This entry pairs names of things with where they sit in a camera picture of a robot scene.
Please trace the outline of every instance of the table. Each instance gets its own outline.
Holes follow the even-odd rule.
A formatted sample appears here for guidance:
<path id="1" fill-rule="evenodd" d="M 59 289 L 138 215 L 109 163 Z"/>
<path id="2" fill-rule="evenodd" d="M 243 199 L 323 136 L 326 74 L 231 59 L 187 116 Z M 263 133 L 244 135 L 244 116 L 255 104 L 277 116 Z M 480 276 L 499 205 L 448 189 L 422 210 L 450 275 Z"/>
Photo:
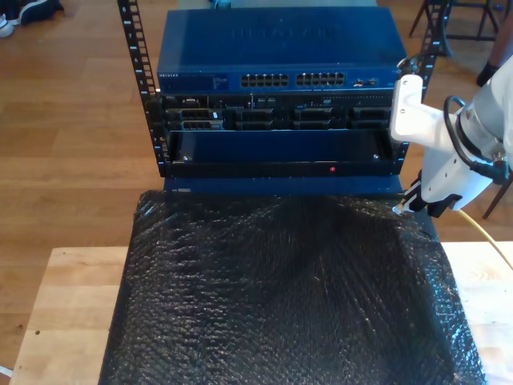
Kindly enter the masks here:
<path id="1" fill-rule="evenodd" d="M 513 384 L 513 271 L 486 242 L 442 243 L 491 384 Z M 513 242 L 501 242 L 513 257 Z M 13 385 L 98 383 L 127 247 L 52 250 Z"/>

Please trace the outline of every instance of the yellow cable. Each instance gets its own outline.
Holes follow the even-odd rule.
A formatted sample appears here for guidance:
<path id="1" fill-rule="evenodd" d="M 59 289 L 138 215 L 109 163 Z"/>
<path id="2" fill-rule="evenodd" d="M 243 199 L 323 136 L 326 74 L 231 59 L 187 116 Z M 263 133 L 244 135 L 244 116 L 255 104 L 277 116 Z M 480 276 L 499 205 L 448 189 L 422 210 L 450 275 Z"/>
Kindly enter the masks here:
<path id="1" fill-rule="evenodd" d="M 494 249 L 497 250 L 497 253 L 499 253 L 499 255 L 507 263 L 507 265 L 510 266 L 510 269 L 513 270 L 513 265 L 511 264 L 509 259 L 506 257 L 506 255 L 503 253 L 503 251 L 499 248 L 499 245 L 497 245 L 497 242 L 495 241 L 495 239 L 492 238 L 491 235 L 489 233 L 487 233 L 487 231 L 483 227 L 481 227 L 481 225 L 478 222 L 474 221 L 474 219 L 472 219 L 472 217 L 470 215 L 468 215 L 467 213 L 465 213 L 462 210 L 456 210 L 456 213 L 458 213 L 463 218 L 465 218 L 465 220 L 467 222 L 469 222 L 471 225 L 473 225 L 482 235 L 484 235 L 486 237 L 486 239 L 490 242 L 490 245 L 492 245 L 494 247 Z"/>

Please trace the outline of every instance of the wooden floor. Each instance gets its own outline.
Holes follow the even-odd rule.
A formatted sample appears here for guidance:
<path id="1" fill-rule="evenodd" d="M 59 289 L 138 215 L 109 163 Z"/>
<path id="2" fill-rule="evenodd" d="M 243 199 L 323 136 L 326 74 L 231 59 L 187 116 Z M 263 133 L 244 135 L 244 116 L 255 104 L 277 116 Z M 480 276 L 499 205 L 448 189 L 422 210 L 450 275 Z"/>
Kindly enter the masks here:
<path id="1" fill-rule="evenodd" d="M 165 10 L 172 0 L 142 0 L 147 44 L 156 66 Z M 115 0 L 64 0 L 65 14 L 19 27 L 0 40 L 0 365 L 12 367 L 50 252 L 65 246 L 127 245 L 140 193 L 162 188 L 138 99 Z M 419 1 L 391 6 L 410 54 L 425 28 L 406 34 Z M 475 30 L 479 14 L 455 13 L 454 28 Z M 428 104 L 448 94 L 470 99 L 489 43 L 453 44 L 440 60 Z M 422 164 L 412 146 L 404 184 Z M 497 188 L 467 207 L 480 218 Z M 482 222 L 501 241 L 513 239 L 513 192 Z M 482 238 L 459 216 L 436 222 L 444 241 Z"/>

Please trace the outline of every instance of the bubble wrap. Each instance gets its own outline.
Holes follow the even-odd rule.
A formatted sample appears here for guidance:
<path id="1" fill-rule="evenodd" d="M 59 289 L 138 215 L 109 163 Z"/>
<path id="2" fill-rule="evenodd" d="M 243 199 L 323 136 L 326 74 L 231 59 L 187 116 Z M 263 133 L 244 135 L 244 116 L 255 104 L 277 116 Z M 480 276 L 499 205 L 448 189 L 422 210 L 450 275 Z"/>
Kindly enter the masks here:
<path id="1" fill-rule="evenodd" d="M 426 214 L 147 192 L 101 384 L 486 383 Z"/>

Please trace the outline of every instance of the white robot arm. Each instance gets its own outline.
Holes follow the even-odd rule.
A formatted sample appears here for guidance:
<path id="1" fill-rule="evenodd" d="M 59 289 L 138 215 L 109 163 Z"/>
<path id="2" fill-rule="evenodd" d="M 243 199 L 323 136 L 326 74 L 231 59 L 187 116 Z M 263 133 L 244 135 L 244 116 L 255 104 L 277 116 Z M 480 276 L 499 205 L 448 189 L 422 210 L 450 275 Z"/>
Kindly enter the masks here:
<path id="1" fill-rule="evenodd" d="M 396 82 L 391 136 L 426 147 L 422 171 L 396 213 L 419 211 L 439 217 L 476 198 L 492 181 L 503 184 L 513 159 L 513 58 L 467 105 L 446 99 L 444 110 L 422 104 L 422 78 L 405 75 Z M 461 108 L 449 113 L 451 102 Z"/>

